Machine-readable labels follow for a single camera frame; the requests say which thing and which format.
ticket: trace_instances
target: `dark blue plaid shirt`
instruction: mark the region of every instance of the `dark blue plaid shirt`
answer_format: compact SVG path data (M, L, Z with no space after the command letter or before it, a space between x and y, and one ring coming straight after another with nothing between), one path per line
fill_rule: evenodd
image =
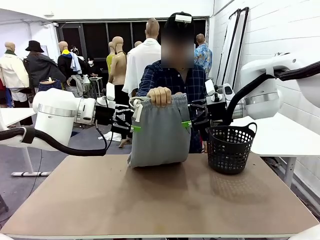
M194 100L205 98L205 81L205 70L199 65L195 64L193 68L189 69L184 82L177 70L174 68L162 68L161 60L159 60L146 66L137 96L146 96L150 89L167 87L171 90L171 94L186 93L188 103L191 103ZM189 152L201 153L201 150L200 134L198 131L191 129Z

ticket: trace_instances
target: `blue floral shirt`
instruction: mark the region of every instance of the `blue floral shirt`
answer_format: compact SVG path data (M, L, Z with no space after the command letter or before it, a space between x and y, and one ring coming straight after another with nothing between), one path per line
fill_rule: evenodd
M205 75L208 77L212 67L212 51L206 44L201 44L194 50L194 64L203 67Z

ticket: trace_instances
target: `yellow scarf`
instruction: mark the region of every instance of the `yellow scarf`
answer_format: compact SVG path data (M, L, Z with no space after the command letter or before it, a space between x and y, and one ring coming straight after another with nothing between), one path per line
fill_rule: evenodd
M62 55L62 54L68 55L69 53L70 53L69 50L68 50L68 49L65 49L65 50L62 51L61 55Z

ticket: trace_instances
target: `white shorts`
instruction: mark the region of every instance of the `white shorts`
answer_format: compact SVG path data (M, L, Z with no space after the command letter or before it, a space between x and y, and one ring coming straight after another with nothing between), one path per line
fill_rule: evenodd
M13 101L25 102L27 101L27 94L22 92L11 92Z

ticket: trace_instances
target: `basket handle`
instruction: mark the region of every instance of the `basket handle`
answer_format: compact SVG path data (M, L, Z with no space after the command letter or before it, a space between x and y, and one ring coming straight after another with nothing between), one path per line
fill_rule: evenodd
M249 126L250 125L255 125L255 132L254 132L254 135L256 135L256 133L257 133L257 130L258 130L258 126L257 126L257 124L255 123L255 122L251 122L251 123L249 123L247 126L245 126L246 128L249 128Z

